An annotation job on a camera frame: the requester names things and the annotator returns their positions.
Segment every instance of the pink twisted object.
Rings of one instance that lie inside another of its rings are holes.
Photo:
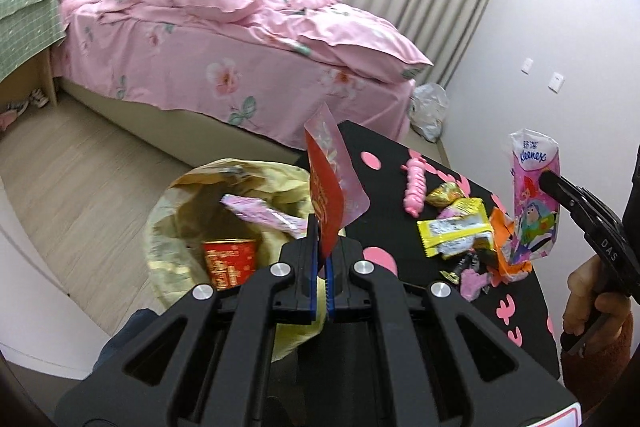
[[[421,158],[411,158],[402,170],[406,171],[407,184],[404,191],[404,211],[418,217],[424,209],[424,197],[427,195],[427,181],[424,177],[425,163]]]

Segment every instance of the red packet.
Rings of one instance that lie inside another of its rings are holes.
[[[340,229],[369,209],[369,198],[325,103],[305,123],[305,139],[311,167],[311,201],[320,222],[320,250],[327,259]]]

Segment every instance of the silver bolt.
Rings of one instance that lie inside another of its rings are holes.
[[[276,263],[271,265],[270,271],[271,275],[284,277],[291,273],[291,267],[287,263]]]
[[[213,296],[213,288],[208,284],[198,284],[191,292],[194,299],[206,301]]]
[[[371,273],[374,270],[373,263],[371,261],[356,261],[353,265],[353,269],[356,270],[357,273],[362,275],[366,275],[367,273]]]
[[[431,285],[431,293],[436,297],[449,297],[451,295],[451,286],[444,282],[434,282]]]

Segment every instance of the trash bag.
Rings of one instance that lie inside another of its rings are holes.
[[[151,211],[144,231],[149,279],[160,302],[169,308],[197,284],[210,282],[201,241],[255,239],[257,268],[276,263],[287,233],[236,217],[220,199],[224,194],[261,198],[291,216],[313,212],[309,174],[272,162],[225,159],[178,178]],[[318,279],[318,315],[308,326],[276,326],[272,361],[282,359],[322,330],[326,317],[324,280]]]
[[[411,127],[424,139],[436,143],[449,108],[447,93],[438,84],[422,84],[415,88],[411,101]]]

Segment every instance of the hand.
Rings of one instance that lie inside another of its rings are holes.
[[[603,293],[596,296],[593,293],[599,275],[600,258],[594,256],[574,271],[567,281],[571,295],[562,316],[562,327],[566,333],[584,333],[584,324],[594,304],[598,311],[611,315],[604,326],[587,342],[587,354],[597,353],[613,344],[622,333],[622,324],[631,313],[631,300],[624,295]]]

